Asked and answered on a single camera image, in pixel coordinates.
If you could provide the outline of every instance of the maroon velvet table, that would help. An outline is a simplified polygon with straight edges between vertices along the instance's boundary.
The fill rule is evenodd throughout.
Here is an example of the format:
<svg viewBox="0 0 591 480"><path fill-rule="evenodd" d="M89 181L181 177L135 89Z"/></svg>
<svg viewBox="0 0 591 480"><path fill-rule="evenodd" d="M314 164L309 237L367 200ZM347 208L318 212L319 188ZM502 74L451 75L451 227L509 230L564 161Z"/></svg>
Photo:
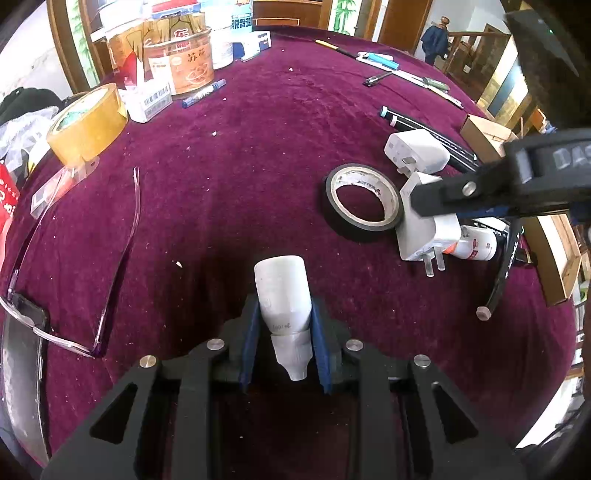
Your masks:
<svg viewBox="0 0 591 480"><path fill-rule="evenodd" d="M455 85L451 94L465 111L393 76L364 87L379 72L315 38L389 53L408 72L450 83L389 47L279 27L270 50L218 71L228 81L220 92L187 110L175 102L148 124L130 122L97 171L48 213L17 285L49 311L57 334L91 345L131 227L132 169L140 167L141 220L105 357L48 349L54 450L140 357L185 354L238 316L255 290L255 262L281 254L305 259L313 294L356 337L399 358L431 357L510 442L550 401L573 357L574 314L570 303L546 307L535 270L511 271L497 311L483 323L475 309L488 298L498 262L446 258L447 271L427 278L422 263L400 259L394 234L369 245L348 241L319 206L323 178L343 163L373 166L404 184L383 152L394 130L378 116L382 105L462 144L466 113L478 109ZM22 192L3 292L33 225L31 196L60 167L50 157ZM348 402L320 395L310 382L271 390L223 402L227 476L344 478Z"/></svg>

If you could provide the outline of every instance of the eyeglass frame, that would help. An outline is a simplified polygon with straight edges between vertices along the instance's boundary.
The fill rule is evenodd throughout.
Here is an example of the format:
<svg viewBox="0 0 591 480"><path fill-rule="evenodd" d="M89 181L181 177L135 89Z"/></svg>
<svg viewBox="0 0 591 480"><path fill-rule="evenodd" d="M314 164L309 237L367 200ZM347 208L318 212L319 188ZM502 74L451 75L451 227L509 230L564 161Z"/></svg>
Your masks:
<svg viewBox="0 0 591 480"><path fill-rule="evenodd" d="M141 213L141 190L140 190L140 186L139 186L139 167L134 168L134 189L135 189L134 221L131 226L131 231L129 233L127 243L125 244L125 248L123 250L123 253L121 254L121 259L119 260L119 264L117 266L117 269L115 270L115 275L113 277L113 281L111 282L111 287L109 288L109 293L107 295L107 300L106 300L105 306L100 313L99 326L96 330L95 341L94 341L92 348L87 348L79 343L72 342L70 340L65 340L63 338L60 338L60 337L57 337L55 335L45 332L44 330L38 328L37 325L35 325L35 322L30 317L20 313L18 308L15 307L14 304L12 303L12 295L14 293L14 288L15 288L15 285L17 282L19 270L22 267L22 264L27 256L29 246L31 245L33 238L35 237L35 233L37 232L37 230L39 229L39 226L43 222L43 218L45 217L47 211L52 207L52 205L54 203L54 200L55 200L56 195L59 190L59 185L61 183L62 177L60 177L60 180L57 182L56 190L54 191L53 196L52 196L51 200L49 201L47 207L45 208L43 214L40 216L39 221L37 222L37 225L35 226L33 233L29 237L28 242L26 244L23 244L23 246L21 247L21 250L17 256L17 259L15 260L15 266L12 269L12 275L11 275L10 284L8 287L7 298L0 296L0 306L2 306L2 308L4 308L4 310L9 315L11 315L15 320L22 323L24 326L30 328L35 335L43 338L44 340L46 340L50 343L53 343L54 345L60 346L70 352L76 353L78 355L85 356L87 358L97 358L102 353L102 345L103 345L103 340L105 338L106 317L107 317L107 314L109 311L109 307L111 306L111 303L112 303L113 291L115 289L116 284L118 283L117 280L118 280L119 275L121 273L121 268L122 268L123 264L125 263L125 258L127 257L128 253L129 253L129 249L130 249L132 240L133 240L135 233L138 229L139 216Z"/></svg>

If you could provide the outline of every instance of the white tube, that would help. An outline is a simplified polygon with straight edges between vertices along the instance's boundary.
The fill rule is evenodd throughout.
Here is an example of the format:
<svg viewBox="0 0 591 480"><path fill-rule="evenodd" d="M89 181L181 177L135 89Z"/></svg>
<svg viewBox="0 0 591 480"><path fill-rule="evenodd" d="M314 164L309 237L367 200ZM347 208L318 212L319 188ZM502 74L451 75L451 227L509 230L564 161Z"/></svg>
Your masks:
<svg viewBox="0 0 591 480"><path fill-rule="evenodd" d="M312 299L304 260L294 255L263 260L255 265L255 282L277 362L293 381L305 379L312 359Z"/></svg>

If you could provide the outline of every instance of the blue jacket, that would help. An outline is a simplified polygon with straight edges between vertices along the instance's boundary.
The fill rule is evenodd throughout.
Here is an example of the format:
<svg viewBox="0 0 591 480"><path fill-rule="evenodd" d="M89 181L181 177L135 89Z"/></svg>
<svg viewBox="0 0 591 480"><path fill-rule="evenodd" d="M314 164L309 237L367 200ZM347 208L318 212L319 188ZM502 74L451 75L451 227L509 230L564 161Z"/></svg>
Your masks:
<svg viewBox="0 0 591 480"><path fill-rule="evenodd" d="M443 57L448 49L447 30L436 27L435 25L429 27L423 37L423 52L427 55L437 54Z"/></svg>

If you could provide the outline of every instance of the barcode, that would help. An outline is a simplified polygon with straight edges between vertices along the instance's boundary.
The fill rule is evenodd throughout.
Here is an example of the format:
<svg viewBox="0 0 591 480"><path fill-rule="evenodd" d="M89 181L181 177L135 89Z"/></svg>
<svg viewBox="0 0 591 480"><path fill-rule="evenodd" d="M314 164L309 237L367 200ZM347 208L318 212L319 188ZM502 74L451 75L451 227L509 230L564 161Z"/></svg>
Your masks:
<svg viewBox="0 0 591 480"><path fill-rule="evenodd" d="M158 100L160 97L166 95L167 93L168 93L168 85L166 87L164 87L162 90L159 90L155 94L146 98L146 100L144 100L144 105L148 106L148 105L154 103L156 100Z"/></svg>
<svg viewBox="0 0 591 480"><path fill-rule="evenodd" d="M154 115L156 115L160 109L164 108L169 103L167 98L162 98L157 103L153 104L150 108L146 110L146 120L150 120Z"/></svg>

